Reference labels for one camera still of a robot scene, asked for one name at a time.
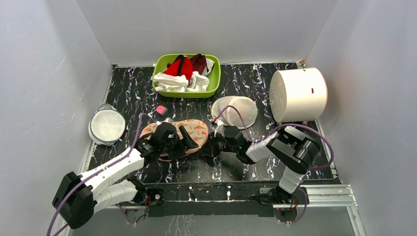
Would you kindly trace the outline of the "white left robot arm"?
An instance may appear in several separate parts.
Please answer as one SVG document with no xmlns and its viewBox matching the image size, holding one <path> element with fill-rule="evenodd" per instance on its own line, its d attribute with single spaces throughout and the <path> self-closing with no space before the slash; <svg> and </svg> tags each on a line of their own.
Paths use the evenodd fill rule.
<svg viewBox="0 0 417 236">
<path fill-rule="evenodd" d="M 208 126 L 197 119 L 148 124 L 120 155 L 87 172 L 67 173 L 52 201 L 54 216 L 61 216 L 68 227 L 78 229 L 109 206 L 144 203 L 149 198 L 147 187 L 135 177 L 119 180 L 151 162 L 171 162 L 193 154 L 208 138 Z"/>
</svg>

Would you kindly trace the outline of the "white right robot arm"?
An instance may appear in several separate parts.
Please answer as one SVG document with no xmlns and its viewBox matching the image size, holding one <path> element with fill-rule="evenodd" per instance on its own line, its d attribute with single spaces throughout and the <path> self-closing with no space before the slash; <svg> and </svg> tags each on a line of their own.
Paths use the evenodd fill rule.
<svg viewBox="0 0 417 236">
<path fill-rule="evenodd" d="M 207 142 L 198 153 L 205 158 L 222 152 L 233 153 L 246 165 L 277 157 L 285 165 L 277 187 L 277 198 L 288 204 L 296 198 L 296 189 L 321 152 L 321 146 L 303 133 L 301 127 L 300 124 L 282 124 L 258 141 L 250 141 L 236 126 L 228 126 L 222 133 L 217 127 L 208 135 Z"/>
</svg>

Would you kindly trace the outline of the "floral mesh laundry bag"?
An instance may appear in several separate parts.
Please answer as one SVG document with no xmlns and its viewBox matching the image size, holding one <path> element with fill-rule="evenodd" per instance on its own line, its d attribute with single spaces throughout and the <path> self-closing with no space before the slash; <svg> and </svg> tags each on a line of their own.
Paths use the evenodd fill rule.
<svg viewBox="0 0 417 236">
<path fill-rule="evenodd" d="M 156 125 L 160 122 L 154 122 L 149 125 L 147 125 L 141 132 L 140 137 L 142 137 L 145 134 L 148 134 L 156 129 Z M 198 148 L 193 148 L 186 151 L 186 156 L 196 153 L 197 151 L 202 148 L 205 143 L 208 141 L 209 138 L 209 129 L 208 126 L 197 119 L 186 119 L 181 121 L 173 121 L 173 125 L 177 128 L 178 135 L 180 139 L 182 139 L 182 135 L 179 131 L 179 127 L 183 125 L 186 129 L 186 131 L 189 133 L 191 138 L 199 145 Z M 166 154 L 161 155 L 161 157 L 158 159 L 160 161 L 164 162 L 172 162 L 174 160 L 169 160 Z"/>
</svg>

